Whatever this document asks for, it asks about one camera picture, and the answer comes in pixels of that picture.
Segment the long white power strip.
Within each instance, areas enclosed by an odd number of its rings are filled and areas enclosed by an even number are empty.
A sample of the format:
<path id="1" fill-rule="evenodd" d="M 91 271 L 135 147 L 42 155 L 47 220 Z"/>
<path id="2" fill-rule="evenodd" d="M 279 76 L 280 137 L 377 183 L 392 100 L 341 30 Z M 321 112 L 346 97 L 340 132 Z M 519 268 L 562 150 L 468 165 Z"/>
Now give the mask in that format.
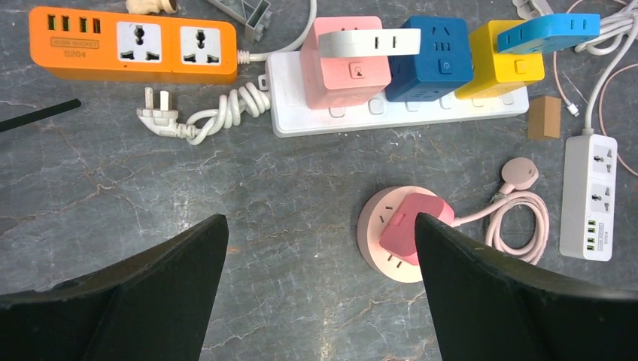
<path id="1" fill-rule="evenodd" d="M 313 110 L 305 102 L 298 52 L 270 56 L 258 86 L 270 94 L 272 128 L 279 138 L 491 120 L 529 110 L 525 86 L 495 98 L 458 99 L 449 93 L 434 102 L 389 102 L 379 93 L 363 105 Z"/>

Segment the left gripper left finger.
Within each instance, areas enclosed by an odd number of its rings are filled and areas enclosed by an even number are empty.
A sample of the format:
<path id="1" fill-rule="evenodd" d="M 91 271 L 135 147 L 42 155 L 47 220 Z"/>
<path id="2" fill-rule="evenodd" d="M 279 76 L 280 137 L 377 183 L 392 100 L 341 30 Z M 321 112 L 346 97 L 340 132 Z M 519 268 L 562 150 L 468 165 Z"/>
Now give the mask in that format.
<path id="1" fill-rule="evenodd" d="M 228 241 L 215 214 L 96 272 L 2 295 L 1 358 L 198 359 Z"/>

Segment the light blue adapter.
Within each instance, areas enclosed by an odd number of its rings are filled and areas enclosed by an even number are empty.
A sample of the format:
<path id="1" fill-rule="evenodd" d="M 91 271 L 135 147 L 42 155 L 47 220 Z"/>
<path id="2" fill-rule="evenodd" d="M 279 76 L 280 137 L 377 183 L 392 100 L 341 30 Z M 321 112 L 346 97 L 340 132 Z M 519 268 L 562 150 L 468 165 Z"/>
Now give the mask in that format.
<path id="1" fill-rule="evenodd" d="M 550 14 L 514 26 L 497 36 L 503 54 L 551 53 L 600 35 L 599 14 Z"/>

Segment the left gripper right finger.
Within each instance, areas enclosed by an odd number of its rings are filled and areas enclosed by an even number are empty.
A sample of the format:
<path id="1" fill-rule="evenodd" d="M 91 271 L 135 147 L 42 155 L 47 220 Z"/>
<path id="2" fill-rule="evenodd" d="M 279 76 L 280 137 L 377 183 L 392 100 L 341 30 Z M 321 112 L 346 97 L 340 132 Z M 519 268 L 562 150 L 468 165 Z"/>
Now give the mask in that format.
<path id="1" fill-rule="evenodd" d="M 637 358 L 636 291 L 536 267 L 425 213 L 415 246 L 443 359 Z"/>

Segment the pink folding extension socket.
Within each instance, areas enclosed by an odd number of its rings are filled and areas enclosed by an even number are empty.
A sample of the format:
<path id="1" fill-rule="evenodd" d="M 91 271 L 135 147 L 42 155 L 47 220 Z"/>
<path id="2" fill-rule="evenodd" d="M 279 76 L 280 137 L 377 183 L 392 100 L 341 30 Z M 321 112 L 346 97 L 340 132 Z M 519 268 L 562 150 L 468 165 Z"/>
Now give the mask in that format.
<path id="1" fill-rule="evenodd" d="M 381 233 L 380 246 L 410 265 L 419 265 L 415 243 L 415 222 L 420 213 L 432 215 L 450 225 L 454 210 L 441 197 L 423 193 L 407 195 Z"/>

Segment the round pink socket base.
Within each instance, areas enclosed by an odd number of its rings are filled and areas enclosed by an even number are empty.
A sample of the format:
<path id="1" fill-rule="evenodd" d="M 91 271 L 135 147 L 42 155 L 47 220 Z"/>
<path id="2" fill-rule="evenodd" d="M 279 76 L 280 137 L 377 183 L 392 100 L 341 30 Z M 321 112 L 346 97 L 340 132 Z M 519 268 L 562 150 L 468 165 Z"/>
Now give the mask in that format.
<path id="1" fill-rule="evenodd" d="M 362 257 L 375 271 L 404 284 L 422 281 L 420 267 L 394 257 L 379 242 L 385 226 L 403 199 L 411 193 L 434 194 L 417 186 L 384 188 L 366 202 L 357 221 L 357 245 Z"/>

